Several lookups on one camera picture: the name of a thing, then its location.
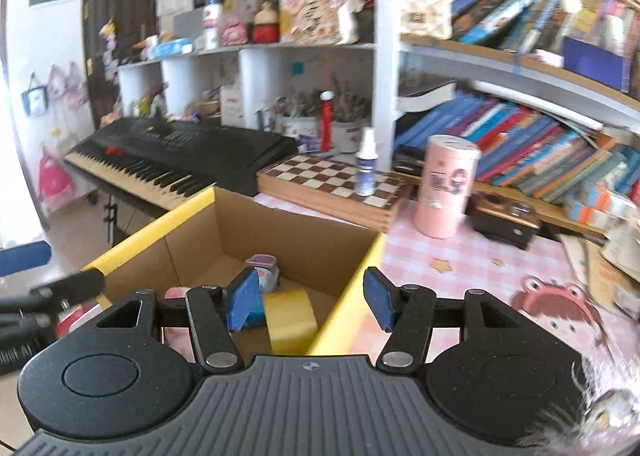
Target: tissue box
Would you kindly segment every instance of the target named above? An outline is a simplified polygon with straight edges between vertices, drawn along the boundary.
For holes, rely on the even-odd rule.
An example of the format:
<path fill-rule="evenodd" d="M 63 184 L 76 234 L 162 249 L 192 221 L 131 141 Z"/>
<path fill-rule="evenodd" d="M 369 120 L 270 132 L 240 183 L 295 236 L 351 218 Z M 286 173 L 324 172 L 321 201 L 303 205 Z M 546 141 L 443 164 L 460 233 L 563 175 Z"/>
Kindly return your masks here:
<path fill-rule="evenodd" d="M 620 221 L 619 218 L 615 216 L 587 207 L 574 195 L 569 195 L 567 197 L 564 204 L 564 212 L 572 221 L 577 223 L 586 223 L 604 230 L 610 229 Z"/>
<path fill-rule="evenodd" d="M 587 181 L 582 183 L 580 202 L 587 207 L 622 219 L 636 208 L 636 205 L 623 194 L 611 191 L 602 184 Z"/>

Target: desk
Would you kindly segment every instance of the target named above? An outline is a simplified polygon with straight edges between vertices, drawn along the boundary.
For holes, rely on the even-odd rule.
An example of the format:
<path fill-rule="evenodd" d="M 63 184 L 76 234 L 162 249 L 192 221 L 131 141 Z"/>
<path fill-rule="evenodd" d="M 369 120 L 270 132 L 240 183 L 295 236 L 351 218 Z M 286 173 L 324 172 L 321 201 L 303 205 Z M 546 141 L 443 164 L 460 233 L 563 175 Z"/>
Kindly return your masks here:
<path fill-rule="evenodd" d="M 334 219 L 265 194 L 257 195 L 254 200 L 268 207 Z M 576 284 L 564 247 L 559 242 L 536 236 L 529 248 L 521 251 L 487 240 L 467 223 L 460 226 L 453 238 L 437 240 L 414 228 L 411 222 L 414 212 L 415 202 L 407 202 L 386 240 L 381 270 L 396 285 L 415 283 L 433 289 L 439 297 L 452 299 L 461 299 L 468 289 L 484 289 L 517 308 L 516 296 L 523 295 L 527 282 L 536 282 L 533 277 L 537 278 L 538 284 L 542 283 L 539 286 L 542 292 L 546 285 L 567 288 Z M 640 324 L 621 312 L 593 305 L 586 291 L 584 298 L 589 304 L 588 317 L 572 319 L 575 314 L 569 298 L 556 301 L 551 309 L 542 307 L 543 313 L 529 309 L 530 317 L 593 360 L 609 357 L 607 346 L 613 353 L 618 348 L 627 359 L 640 354 Z M 434 330 L 427 360 L 433 360 L 458 343 L 458 336 L 457 329 Z M 387 338 L 388 334 L 380 331 L 369 313 L 360 326 L 351 352 L 366 353 L 376 360 Z"/>

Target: hanging bag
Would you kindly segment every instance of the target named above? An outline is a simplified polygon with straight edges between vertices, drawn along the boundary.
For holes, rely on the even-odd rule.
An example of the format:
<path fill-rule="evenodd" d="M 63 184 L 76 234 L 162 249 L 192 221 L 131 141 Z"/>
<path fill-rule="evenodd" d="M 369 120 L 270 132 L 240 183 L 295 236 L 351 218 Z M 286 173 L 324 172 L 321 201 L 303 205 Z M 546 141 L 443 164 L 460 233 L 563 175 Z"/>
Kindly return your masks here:
<path fill-rule="evenodd" d="M 47 85 L 40 84 L 35 72 L 31 74 L 29 87 L 22 92 L 22 106 L 24 107 L 25 115 L 28 117 L 39 117 L 49 109 Z"/>

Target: wooden door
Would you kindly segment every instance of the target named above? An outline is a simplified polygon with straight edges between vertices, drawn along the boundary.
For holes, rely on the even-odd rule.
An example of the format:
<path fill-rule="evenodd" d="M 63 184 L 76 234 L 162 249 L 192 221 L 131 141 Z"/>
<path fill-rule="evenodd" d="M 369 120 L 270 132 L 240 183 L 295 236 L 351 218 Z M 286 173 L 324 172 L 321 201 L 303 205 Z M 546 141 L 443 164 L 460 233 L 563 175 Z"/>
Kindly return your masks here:
<path fill-rule="evenodd" d="M 106 49 L 100 29 L 110 20 L 116 23 L 117 47 L 114 56 L 120 60 L 131 53 L 131 45 L 158 32 L 156 0 L 82 0 L 84 58 L 89 98 L 94 123 L 111 112 L 118 97 L 118 86 L 105 79 L 102 55 Z"/>

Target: cardboard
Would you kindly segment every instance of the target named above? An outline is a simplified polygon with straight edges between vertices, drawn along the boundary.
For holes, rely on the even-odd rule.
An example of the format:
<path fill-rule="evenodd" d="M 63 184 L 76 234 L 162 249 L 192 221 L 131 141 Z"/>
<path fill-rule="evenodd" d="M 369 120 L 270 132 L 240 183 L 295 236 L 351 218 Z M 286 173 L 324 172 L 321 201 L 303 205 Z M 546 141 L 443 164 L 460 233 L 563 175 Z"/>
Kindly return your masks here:
<path fill-rule="evenodd" d="M 106 276 L 103 308 L 135 289 L 162 297 L 171 287 L 227 285 L 255 254 L 276 256 L 276 292 L 305 290 L 320 328 L 320 351 L 348 351 L 366 303 L 362 274 L 380 266 L 385 236 L 363 227 L 265 207 L 240 194 L 209 189 L 96 259 Z M 266 327 L 234 334 L 240 353 L 270 353 Z"/>

